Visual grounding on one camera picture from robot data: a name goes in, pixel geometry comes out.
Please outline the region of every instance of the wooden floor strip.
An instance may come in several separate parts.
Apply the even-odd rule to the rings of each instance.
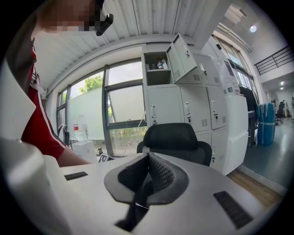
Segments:
[[[227,176],[253,194],[265,207],[269,207],[273,203],[282,199],[282,197],[275,191],[237,169],[229,173]]]

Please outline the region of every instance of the gray floor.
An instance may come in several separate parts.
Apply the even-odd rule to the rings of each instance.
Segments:
[[[270,146],[247,147],[243,165],[288,188],[294,172],[294,121],[283,121]]]

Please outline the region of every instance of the floor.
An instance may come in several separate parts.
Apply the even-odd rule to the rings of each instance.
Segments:
[[[237,169],[228,174],[228,177],[254,195],[265,207],[269,207],[282,199],[279,194]]]
[[[283,124],[276,126],[270,146],[247,147],[243,165],[289,188],[294,172],[294,120],[283,119]]]

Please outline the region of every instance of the label sticker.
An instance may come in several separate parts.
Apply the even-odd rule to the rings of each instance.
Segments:
[[[73,125],[73,130],[79,130],[79,125],[78,124],[74,124]]]

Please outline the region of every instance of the staircase railing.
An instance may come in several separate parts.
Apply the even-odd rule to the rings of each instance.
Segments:
[[[294,55],[289,46],[282,48],[271,56],[265,58],[262,61],[254,64],[259,72],[259,75],[262,75],[268,71],[271,71],[275,68],[279,68],[284,64],[287,64],[294,60]]]

